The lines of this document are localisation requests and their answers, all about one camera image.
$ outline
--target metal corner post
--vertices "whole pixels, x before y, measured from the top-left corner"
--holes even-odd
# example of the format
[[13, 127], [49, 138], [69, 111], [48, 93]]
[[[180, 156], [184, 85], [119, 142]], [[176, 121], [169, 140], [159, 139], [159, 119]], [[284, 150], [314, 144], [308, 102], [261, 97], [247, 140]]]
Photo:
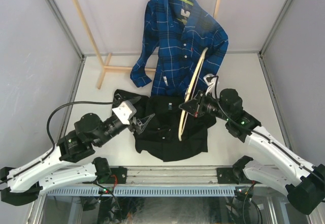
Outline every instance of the metal corner post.
[[61, 26], [64, 34], [66, 35], [66, 37], [68, 38], [69, 42], [71, 43], [72, 47], [74, 48], [75, 52], [77, 53], [77, 55], [79, 56], [80, 59], [82, 59], [84, 57], [78, 42], [76, 41], [74, 35], [72, 34], [66, 20], [64, 19], [59, 7], [57, 6], [55, 0], [45, 0], [46, 3], [48, 4], [49, 8], [51, 9], [54, 17], [56, 18], [57, 22], [59, 23], [59, 25]]
[[279, 126], [280, 126], [280, 129], [281, 129], [281, 132], [282, 132], [284, 143], [285, 143], [286, 147], [288, 147], [289, 149], [292, 149], [292, 146], [291, 146], [291, 143], [290, 143], [290, 137], [289, 137], [289, 134], [288, 134], [288, 132], [286, 130], [286, 127], [285, 127], [285, 123], [284, 123], [283, 116], [282, 116], [282, 113], [281, 113], [281, 110], [280, 110], [279, 102], [278, 102], [278, 99], [276, 97], [276, 93], [274, 91], [274, 87], [272, 85], [272, 81], [271, 81], [268, 69], [267, 69], [267, 67], [265, 65], [264, 57], [261, 54], [258, 54], [258, 59], [259, 59], [259, 62], [261, 64], [262, 72], [263, 72], [263, 75], [264, 75], [264, 78], [265, 78], [265, 81], [266, 81], [266, 84], [267, 84], [267, 87], [268, 87], [268, 90], [269, 90], [269, 93], [270, 93], [270, 97], [271, 97], [272, 104], [273, 104], [273, 107], [274, 107], [274, 110], [275, 110], [275, 114], [276, 114], [276, 117], [277, 117], [278, 122], [279, 122]]
[[[71, 89], [71, 92], [70, 92], [70, 95], [69, 95], [68, 102], [75, 101], [78, 86], [79, 86], [79, 82], [80, 82], [81, 75], [82, 75], [82, 71], [83, 71], [83, 68], [85, 66], [85, 62], [86, 62], [86, 58], [84, 57], [83, 59], [81, 59], [81, 62], [79, 64], [79, 67], [78, 67], [77, 72], [75, 74], [75, 79], [74, 79], [74, 83], [72, 85], [72, 89]], [[57, 137], [58, 137], [57, 139], [63, 137], [66, 134], [71, 112], [72, 112], [72, 106], [67, 107], [65, 112], [64, 112], [64, 115], [63, 115], [63, 120], [62, 120], [62, 123], [60, 125], [61, 130], [60, 130], [60, 133], [57, 135]]]
[[285, 15], [288, 12], [288, 10], [289, 10], [291, 4], [293, 3], [293, 1], [294, 0], [285, 0], [279, 15], [277, 16], [277, 18], [276, 18], [276, 20], [275, 20], [269, 34], [268, 34], [266, 40], [264, 41], [264, 44], [263, 44], [263, 46], [261, 48], [261, 51], [260, 51], [261, 55], [265, 54], [268, 46], [270, 45], [271, 41], [273, 40], [273, 37], [276, 34], [276, 31], [278, 30], [282, 20], [284, 19]]

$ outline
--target shirt tag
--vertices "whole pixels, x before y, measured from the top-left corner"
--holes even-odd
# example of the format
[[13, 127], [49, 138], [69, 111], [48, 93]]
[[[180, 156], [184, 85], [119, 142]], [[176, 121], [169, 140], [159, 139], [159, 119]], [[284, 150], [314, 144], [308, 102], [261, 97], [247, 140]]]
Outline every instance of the shirt tag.
[[164, 78], [164, 82], [165, 82], [166, 86], [168, 86], [167, 77], [163, 76], [163, 78]]
[[181, 15], [182, 15], [182, 16], [184, 16], [184, 17], [189, 17], [190, 14], [191, 14], [191, 12], [185, 12], [183, 8], [181, 9]]

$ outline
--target flannel shirt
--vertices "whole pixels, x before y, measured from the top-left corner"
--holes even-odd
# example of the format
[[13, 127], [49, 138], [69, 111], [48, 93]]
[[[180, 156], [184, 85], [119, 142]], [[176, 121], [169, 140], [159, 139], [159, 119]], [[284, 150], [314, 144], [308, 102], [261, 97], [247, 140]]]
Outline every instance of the flannel shirt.
[[[151, 95], [184, 96], [204, 48], [206, 58], [196, 91], [207, 88], [203, 77], [216, 74], [228, 48], [228, 36], [223, 28], [204, 11], [196, 0], [150, 0], [145, 11], [142, 53], [133, 67], [130, 78], [137, 87], [151, 82], [144, 68], [157, 46], [158, 63]], [[184, 18], [181, 9], [190, 11]]]

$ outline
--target black shirt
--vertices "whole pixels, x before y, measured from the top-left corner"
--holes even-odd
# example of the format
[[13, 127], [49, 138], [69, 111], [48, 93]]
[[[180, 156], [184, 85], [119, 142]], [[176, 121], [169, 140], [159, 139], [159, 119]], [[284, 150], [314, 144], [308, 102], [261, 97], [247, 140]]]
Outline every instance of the black shirt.
[[182, 141], [178, 140], [178, 126], [181, 109], [178, 106], [184, 102], [181, 97], [152, 96], [116, 90], [114, 97], [119, 94], [123, 99], [141, 96], [134, 104], [137, 109], [136, 117], [143, 118], [155, 113], [155, 116], [140, 135], [134, 133], [136, 151], [147, 150], [151, 155], [164, 162], [179, 161], [190, 158], [201, 152], [208, 152], [208, 128], [216, 123], [215, 117], [204, 115], [200, 118], [187, 117]]

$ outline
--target black cable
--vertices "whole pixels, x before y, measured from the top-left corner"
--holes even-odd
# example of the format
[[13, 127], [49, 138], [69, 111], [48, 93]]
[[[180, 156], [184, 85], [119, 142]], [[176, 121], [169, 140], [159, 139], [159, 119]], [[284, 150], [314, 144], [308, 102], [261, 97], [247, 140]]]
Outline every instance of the black cable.
[[255, 208], [256, 208], [256, 210], [258, 212], [258, 220], [257, 220], [257, 223], [260, 223], [259, 220], [261, 219], [261, 224], [263, 224], [263, 216], [262, 216], [261, 210], [259, 209], [258, 205], [253, 200], [250, 200], [250, 201], [255, 206]]
[[321, 179], [319, 176], [317, 176], [314, 172], [310, 171], [308, 168], [306, 168], [305, 166], [303, 166], [302, 164], [300, 164], [299, 161], [297, 161], [295, 158], [293, 158], [288, 152], [286, 152], [284, 149], [282, 149], [281, 146], [279, 146], [278, 144], [274, 143], [270, 138], [268, 138], [267, 136], [265, 136], [264, 134], [261, 134], [255, 130], [252, 130], [252, 129], [247, 129], [243, 126], [241, 126], [240, 124], [236, 123], [234, 120], [232, 120], [226, 113], [225, 111], [223, 110], [223, 108], [221, 107], [220, 105], [220, 102], [219, 102], [219, 99], [218, 99], [218, 96], [217, 96], [217, 83], [218, 83], [218, 80], [219, 80], [219, 76], [216, 75], [214, 76], [216, 77], [216, 82], [215, 82], [215, 85], [214, 85], [214, 93], [215, 93], [215, 99], [217, 101], [217, 104], [218, 104], [218, 107], [219, 109], [222, 111], [222, 113], [228, 118], [229, 121], [231, 121], [235, 126], [237, 127], [240, 127], [241, 129], [243, 130], [246, 130], [248, 132], [251, 132], [251, 133], [255, 133], [257, 135], [260, 135], [261, 137], [265, 138], [269, 144], [272, 144], [274, 145], [275, 147], [277, 147], [280, 151], [282, 151], [286, 156], [288, 156], [294, 163], [296, 163], [299, 167], [301, 167], [302, 169], [306, 170], [307, 172], [309, 172], [310, 174], [312, 174], [313, 176], [315, 176], [319, 181], [321, 181], [323, 184], [324, 184], [324, 188], [325, 188], [325, 181], [323, 179]]
[[[46, 155], [41, 159], [41, 161], [36, 162], [36, 163], [32, 164], [31, 166], [25, 168], [24, 170], [22, 170], [22, 171], [16, 173], [13, 177], [17, 177], [17, 176], [19, 176], [20, 174], [22, 174], [22, 173], [28, 171], [29, 169], [33, 168], [34, 166], [38, 165], [39, 163], [41, 163], [42, 161], [44, 161], [45, 159], [47, 159], [47, 157], [49, 157], [49, 156], [54, 152], [56, 144], [55, 144], [55, 142], [54, 142], [54, 140], [53, 140], [53, 137], [52, 137], [52, 135], [51, 135], [51, 133], [50, 133], [50, 122], [51, 122], [51, 119], [52, 119], [52, 117], [54, 116], [54, 114], [55, 114], [57, 111], [61, 110], [62, 108], [67, 107], [67, 106], [77, 105], [77, 104], [111, 105], [111, 104], [113, 104], [113, 102], [75, 101], [75, 102], [70, 102], [70, 103], [63, 104], [63, 105], [59, 106], [58, 108], [56, 108], [56, 109], [55, 109], [55, 110], [50, 114], [49, 118], [47, 119], [47, 123], [46, 123], [46, 132], [47, 132], [47, 135], [49, 136], [49, 139], [50, 139], [50, 141], [51, 141], [51, 143], [52, 143], [52, 149], [50, 150], [50, 152], [48, 152], [48, 153], [47, 153], [47, 154], [46, 154]], [[8, 181], [11, 180], [11, 179], [12, 179], [12, 178], [9, 178], [9, 179], [7, 179], [7, 180], [5, 180], [5, 181], [2, 181], [2, 182], [0, 182], [0, 184], [6, 183], [6, 182], [8, 182]]]
[[246, 202], [247, 196], [249, 195], [249, 192], [251, 192], [251, 190], [254, 188], [255, 184], [256, 184], [256, 182], [253, 183], [253, 184], [251, 185], [251, 187], [248, 189], [247, 194], [246, 194], [246, 196], [245, 196], [245, 198], [244, 198], [243, 208], [242, 208], [244, 224], [247, 224], [246, 221], [245, 221], [245, 214], [244, 214], [244, 212], [245, 212], [245, 211], [244, 211], [245, 202]]
[[1, 184], [4, 184], [4, 183], [7, 183], [8, 181], [10, 181], [12, 178], [8, 178], [8, 179], [6, 179], [5, 181], [2, 181], [2, 182], [0, 182], [0, 185]]
[[59, 205], [58, 205], [58, 203], [57, 203], [56, 196], [53, 196], [53, 197], [54, 197], [54, 201], [55, 201], [55, 206], [56, 206], [56, 208], [57, 208], [59, 211], [66, 211], [66, 210], [62, 210], [62, 209], [59, 208]]
[[[106, 189], [105, 187], [101, 186], [100, 184], [98, 184], [97, 182], [93, 182], [93, 184], [95, 184], [96, 186], [98, 187], [101, 187], [102, 189]], [[117, 201], [117, 198], [115, 197], [115, 195], [113, 194], [113, 191], [109, 191], [109, 194], [114, 198], [116, 204], [117, 204], [117, 207], [119, 209], [119, 212], [120, 212], [120, 215], [121, 215], [121, 218], [122, 218], [122, 209]]]

